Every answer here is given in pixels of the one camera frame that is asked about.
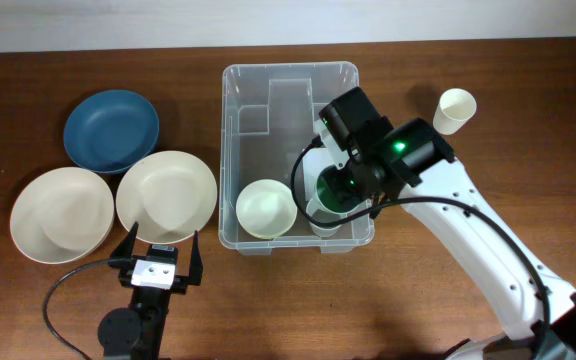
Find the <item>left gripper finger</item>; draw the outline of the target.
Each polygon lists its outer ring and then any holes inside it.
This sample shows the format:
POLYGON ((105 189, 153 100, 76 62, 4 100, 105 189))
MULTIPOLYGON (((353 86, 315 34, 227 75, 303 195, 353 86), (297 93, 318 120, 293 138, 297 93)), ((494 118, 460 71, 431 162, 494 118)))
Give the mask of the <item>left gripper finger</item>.
POLYGON ((111 268, 122 268, 124 266, 124 262, 122 262, 122 259, 131 258, 134 249, 134 243, 137 237, 138 228, 139 223, 134 222, 128 234, 111 252, 109 256, 110 260, 109 266, 111 268))
POLYGON ((203 263, 199 250, 199 233, 194 232, 192 240, 192 249, 190 256, 189 272, 187 276, 187 284, 189 286, 200 286, 203 276, 203 263))

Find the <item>mint green cup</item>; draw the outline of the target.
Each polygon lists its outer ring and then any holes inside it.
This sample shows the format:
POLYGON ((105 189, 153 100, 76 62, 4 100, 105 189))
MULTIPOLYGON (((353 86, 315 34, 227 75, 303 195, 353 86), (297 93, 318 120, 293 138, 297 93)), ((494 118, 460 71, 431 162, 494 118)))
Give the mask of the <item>mint green cup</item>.
POLYGON ((352 173, 346 168, 325 168, 318 175, 315 188, 321 204, 334 213, 348 213, 367 199, 359 190, 352 173))

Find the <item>grey cup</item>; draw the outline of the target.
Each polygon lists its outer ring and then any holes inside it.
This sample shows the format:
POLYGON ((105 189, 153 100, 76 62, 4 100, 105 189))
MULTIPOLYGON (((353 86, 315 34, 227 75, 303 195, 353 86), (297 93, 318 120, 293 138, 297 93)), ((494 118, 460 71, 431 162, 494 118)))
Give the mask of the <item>grey cup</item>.
POLYGON ((306 212, 314 220, 314 222, 310 222, 312 231, 321 238, 327 238, 335 235, 341 228, 341 225, 322 227, 317 225, 317 222, 332 223, 347 217, 346 213, 335 213, 327 211, 315 197, 312 197, 309 200, 306 206, 306 212))

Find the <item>white bowl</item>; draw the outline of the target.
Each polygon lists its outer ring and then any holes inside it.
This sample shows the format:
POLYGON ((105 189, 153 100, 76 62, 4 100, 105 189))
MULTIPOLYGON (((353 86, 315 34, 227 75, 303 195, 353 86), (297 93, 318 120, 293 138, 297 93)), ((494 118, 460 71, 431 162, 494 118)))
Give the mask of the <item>white bowl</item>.
POLYGON ((264 240, 288 232, 297 212, 288 186, 272 179, 250 183, 240 192, 236 203, 239 225, 253 237, 264 240))

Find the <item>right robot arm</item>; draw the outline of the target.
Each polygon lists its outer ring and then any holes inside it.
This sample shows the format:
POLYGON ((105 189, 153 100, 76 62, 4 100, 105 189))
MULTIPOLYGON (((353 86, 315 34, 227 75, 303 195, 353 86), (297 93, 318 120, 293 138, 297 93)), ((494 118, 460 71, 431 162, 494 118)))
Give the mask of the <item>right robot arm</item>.
POLYGON ((487 204, 445 141, 449 129, 416 118, 400 127, 354 87, 319 113, 319 136, 339 163, 319 176, 329 212, 358 218, 400 205, 425 225, 480 289, 502 327, 465 340, 449 359, 576 359, 576 289, 544 265, 487 204))

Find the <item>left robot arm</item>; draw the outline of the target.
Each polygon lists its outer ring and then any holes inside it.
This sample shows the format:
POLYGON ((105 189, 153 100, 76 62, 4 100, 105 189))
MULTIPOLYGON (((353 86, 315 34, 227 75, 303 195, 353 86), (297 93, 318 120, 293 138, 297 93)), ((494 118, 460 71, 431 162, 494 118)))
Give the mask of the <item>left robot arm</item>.
POLYGON ((120 285, 132 295, 128 306, 110 311, 99 323, 97 337, 105 359, 157 359, 171 297, 202 281, 198 233, 192 234, 189 271, 178 275, 175 247, 151 244, 145 255, 133 253, 138 228, 134 223, 110 255, 110 267, 119 271, 120 285))

